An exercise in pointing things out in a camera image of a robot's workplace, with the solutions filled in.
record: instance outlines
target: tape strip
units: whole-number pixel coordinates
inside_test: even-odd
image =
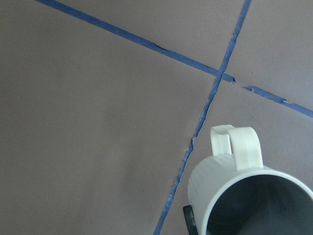
[[[280,96],[277,96],[275,94],[272,94],[270,92],[267,92],[265,90],[262,90],[261,88],[255,87],[255,86],[247,86],[247,87],[242,87],[250,92],[254,92],[260,96],[263,96],[267,99],[271,99],[273,101],[275,101],[276,103],[282,104],[284,106],[287,106],[288,108],[291,108],[293,110],[296,110],[302,114],[305,114],[309,117],[313,118],[313,111],[310,109],[307,109],[301,105],[295,104],[295,103],[288,103],[288,101],[285,98],[282,98]]]
[[[177,52],[174,52],[172,50],[166,50],[166,49],[156,45],[155,43],[153,43],[153,42],[151,42],[151,41],[149,41],[147,39],[141,38],[141,37],[139,37],[139,36],[137,36],[135,34],[127,32],[127,31],[125,31],[125,30],[123,30],[123,29],[121,29],[119,27],[116,27],[116,26],[114,26],[112,24],[109,24],[109,23],[107,23],[105,21],[102,21],[102,20],[100,20],[100,19],[98,19],[96,17],[90,16],[90,15],[88,15],[86,13],[78,11],[78,10],[76,10],[76,9],[74,9],[72,7],[69,7],[67,5],[64,5],[64,4],[60,3],[60,2],[57,2],[55,0],[36,0],[36,1],[40,2],[40,3],[44,4],[44,5],[50,6],[50,7],[54,8],[54,9],[56,9],[56,10],[62,11],[64,13],[68,14],[68,15],[76,17],[76,18],[78,18],[80,20],[88,22],[88,23],[90,23],[90,24],[92,24],[94,26],[102,28],[102,29],[104,29],[106,31],[109,31],[109,32],[111,32],[113,34],[116,34],[116,35],[118,35],[120,37],[123,37],[123,38],[125,38],[127,40],[130,40],[130,41],[132,41],[134,43],[142,45],[142,46],[144,46],[146,48],[154,50],[154,51],[156,51],[158,53],[161,53],[161,54],[163,54],[165,56],[168,56],[168,57],[170,57],[170,58],[172,58],[174,60],[180,61],[180,62],[182,62],[184,64],[187,64],[187,65],[189,65],[191,67],[199,69],[199,70],[201,70],[203,72],[206,72],[206,73],[211,74],[213,76],[217,76],[218,75],[218,70],[216,70],[214,68],[211,68],[211,67],[209,67],[209,66],[207,66],[207,65],[205,65],[203,63],[200,63],[200,62],[198,62],[196,60],[193,60],[193,59],[191,59],[191,58],[189,58],[187,56],[181,55],[181,54],[179,54]],[[223,78],[223,80],[225,80],[227,82],[236,82],[235,78],[230,76],[230,75],[228,75],[228,74],[224,74],[222,76],[222,78]]]
[[[212,89],[211,89],[211,93],[209,95],[209,99],[208,99],[208,102],[205,104],[205,107],[203,109],[203,112],[201,114],[201,117],[200,117],[200,120],[199,120],[199,123],[196,127],[196,131],[195,131],[195,134],[194,136],[192,137],[191,139],[191,142],[189,144],[189,147],[188,147],[188,150],[187,150],[187,153],[184,157],[184,160],[182,161],[182,164],[180,166],[180,170],[178,172],[178,176],[176,177],[175,179],[175,182],[174,182],[174,185],[172,187],[172,190],[167,198],[167,201],[165,203],[165,206],[163,208],[163,211],[161,213],[161,216],[158,220],[158,223],[156,225],[156,229],[154,231],[154,235],[159,235],[161,230],[162,230],[162,227],[163,227],[163,224],[164,224],[164,221],[165,221],[165,218],[172,206],[172,203],[173,203],[173,200],[174,200],[174,197],[176,195],[176,192],[177,192],[177,189],[179,187],[179,184],[180,184],[180,181],[181,181],[181,178],[185,172],[185,168],[186,168],[186,165],[188,163],[188,159],[191,155],[191,153],[193,152],[194,150],[194,140],[195,138],[199,135],[203,125],[204,125],[204,122],[206,120],[206,117],[207,117],[207,114],[208,114],[208,111],[211,107],[211,104],[215,98],[215,95],[217,94],[217,91],[218,91],[218,88],[219,88],[219,85],[221,83],[221,79],[224,75],[224,72],[226,71],[226,68],[227,68],[227,65],[228,65],[228,62],[229,62],[229,59],[230,59],[230,56],[235,48],[235,45],[236,45],[236,41],[237,41],[237,37],[241,31],[241,28],[242,28],[242,25],[244,23],[244,20],[246,18],[246,14],[248,12],[248,9],[249,9],[249,6],[250,6],[250,3],[251,3],[251,0],[245,0],[245,3],[241,9],[241,12],[240,12],[240,15],[239,15],[239,18],[238,18],[238,21],[237,21],[237,24],[236,24],[236,27],[234,29],[234,32],[233,32],[233,36],[228,44],[228,48],[226,50],[226,53],[224,55],[224,58],[223,58],[223,61],[222,61],[222,64],[221,64],[221,67],[220,67],[220,70],[216,76],[216,79],[215,79],[215,82],[212,86]]]

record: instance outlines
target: blue painter's tape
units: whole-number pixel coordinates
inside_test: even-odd
[[[288,103],[288,101],[285,98],[282,98],[280,96],[277,96],[275,94],[272,94],[270,92],[262,90],[261,88],[258,88],[255,86],[248,86],[248,87],[242,87],[242,88],[244,88],[248,91],[251,91],[251,92],[255,92],[256,94],[258,94],[260,96],[263,96],[267,99],[271,99],[271,100],[275,101],[276,103],[287,106],[288,108],[291,108],[293,110],[296,110],[302,114],[305,114],[305,115],[313,118],[313,111],[312,110],[304,108],[303,106],[295,104],[295,103],[290,104],[290,103]]]
[[[218,88],[219,88],[219,85],[221,83],[221,80],[223,77],[225,77],[225,71],[226,71],[226,68],[227,68],[227,65],[228,65],[228,62],[229,62],[229,58],[235,48],[235,45],[236,45],[236,41],[237,41],[237,37],[241,31],[241,28],[242,28],[242,25],[244,23],[244,20],[246,18],[246,14],[248,12],[248,9],[249,9],[249,6],[250,6],[250,3],[251,3],[251,0],[246,0],[242,9],[241,9],[241,12],[240,12],[240,15],[239,15],[239,18],[238,18],[238,21],[237,21],[237,24],[236,24],[236,27],[235,27],[235,30],[233,32],[233,36],[229,42],[229,45],[228,45],[228,48],[226,50],[226,53],[224,55],[224,58],[223,58],[223,61],[222,61],[222,64],[220,66],[220,70],[218,71],[218,74],[216,75],[216,79],[215,79],[215,82],[212,86],[212,89],[211,89],[211,93],[209,95],[209,99],[208,99],[208,102],[205,104],[205,107],[203,109],[203,112],[201,114],[201,117],[200,117],[200,120],[199,120],[199,123],[196,127],[196,131],[195,131],[195,134],[194,136],[192,137],[191,139],[191,142],[190,142],[190,145],[188,147],[188,150],[187,150],[187,153],[184,157],[184,160],[180,166],[180,170],[178,172],[178,176],[176,177],[175,179],[175,182],[174,182],[174,186],[172,187],[172,190],[170,192],[170,195],[168,196],[168,199],[166,201],[166,204],[163,208],[163,211],[161,213],[161,216],[159,218],[159,221],[156,225],[156,229],[154,231],[154,235],[159,235],[161,230],[162,230],[162,227],[163,227],[163,224],[164,224],[164,221],[165,221],[165,218],[172,206],[172,203],[173,203],[173,200],[174,200],[174,197],[175,197],[175,194],[177,192],[177,189],[179,187],[179,184],[180,184],[180,181],[181,181],[181,178],[185,172],[185,168],[186,168],[186,165],[188,163],[188,159],[191,155],[191,153],[193,152],[193,149],[194,149],[194,140],[195,138],[199,135],[203,125],[204,125],[204,122],[206,120],[206,117],[207,117],[207,114],[209,112],[209,109],[211,107],[211,104],[217,94],[217,91],[218,91]]]
[[[201,70],[203,72],[206,72],[206,73],[211,74],[213,76],[217,76],[217,74],[218,74],[218,70],[216,70],[214,68],[211,68],[211,67],[209,67],[209,66],[207,66],[207,65],[205,65],[203,63],[200,63],[200,62],[198,62],[196,60],[193,60],[193,59],[191,59],[191,58],[189,58],[187,56],[181,55],[181,54],[179,54],[177,52],[174,52],[172,50],[166,50],[166,49],[156,45],[155,43],[153,43],[153,42],[151,42],[151,41],[149,41],[147,39],[141,38],[141,37],[139,37],[139,36],[137,36],[135,34],[127,32],[127,31],[125,31],[125,30],[123,30],[123,29],[121,29],[119,27],[116,27],[116,26],[114,26],[112,24],[109,24],[109,23],[107,23],[105,21],[102,21],[102,20],[100,20],[100,19],[98,19],[96,17],[90,16],[90,15],[88,15],[86,13],[83,13],[81,11],[78,11],[78,10],[74,9],[74,8],[66,6],[66,5],[64,5],[64,4],[60,3],[60,2],[57,2],[57,1],[54,1],[54,0],[36,0],[36,1],[40,2],[40,3],[43,3],[43,4],[47,5],[47,6],[50,6],[50,7],[54,8],[54,9],[57,9],[59,11],[62,11],[64,13],[66,13],[66,14],[69,14],[71,16],[74,16],[74,17],[76,17],[76,18],[78,18],[80,20],[88,22],[88,23],[90,23],[90,24],[92,24],[94,26],[97,26],[99,28],[102,28],[102,29],[104,29],[106,31],[109,31],[109,32],[111,32],[113,34],[116,34],[116,35],[118,35],[120,37],[123,37],[123,38],[125,38],[127,40],[130,40],[130,41],[132,41],[134,43],[140,44],[140,45],[142,45],[142,46],[144,46],[146,48],[149,48],[149,49],[154,50],[154,51],[156,51],[158,53],[161,53],[161,54],[163,54],[165,56],[168,56],[168,57],[170,57],[170,58],[172,58],[174,60],[180,61],[180,62],[182,62],[184,64],[187,64],[187,65],[189,65],[191,67],[199,69],[199,70]],[[223,76],[223,79],[225,81],[227,81],[227,82],[236,82],[235,78],[230,76],[230,75],[228,75],[228,74],[225,74],[225,76]]]

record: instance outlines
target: mug rim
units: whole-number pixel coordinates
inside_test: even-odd
[[[313,201],[313,192],[310,190],[310,188],[308,186],[306,186],[303,182],[301,182],[300,180],[296,179],[295,177],[283,173],[281,171],[276,171],[273,170],[271,168],[266,167],[266,169],[264,168],[256,168],[256,169],[249,169],[249,171],[243,171],[241,174],[237,175],[236,177],[230,179],[229,181],[227,181],[224,185],[222,185],[219,190],[213,195],[212,199],[210,200],[210,203],[208,204],[208,206],[205,209],[204,212],[204,217],[202,220],[202,224],[201,224],[201,229],[199,231],[199,234],[205,234],[206,233],[206,229],[207,229],[207,223],[209,220],[209,216],[213,210],[214,205],[216,204],[216,202],[218,201],[218,199],[221,197],[221,195],[227,190],[229,189],[231,186],[233,186],[235,183],[252,177],[252,176],[258,176],[258,175],[272,175],[272,176],[278,176],[284,179],[287,179],[291,182],[293,182],[294,184],[298,185],[299,187],[301,187],[306,194],[312,199]]]

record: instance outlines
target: gray wall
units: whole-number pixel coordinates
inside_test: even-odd
[[[219,69],[243,0],[62,0]],[[265,165],[313,188],[311,1],[252,1],[161,234],[187,235],[209,129],[258,133]],[[0,3],[0,234],[152,234],[215,77],[33,0]]]

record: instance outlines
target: white mug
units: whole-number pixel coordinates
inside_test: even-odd
[[[211,142],[213,156],[195,167],[188,182],[199,235],[313,235],[313,192],[263,166],[251,127],[212,127]]]

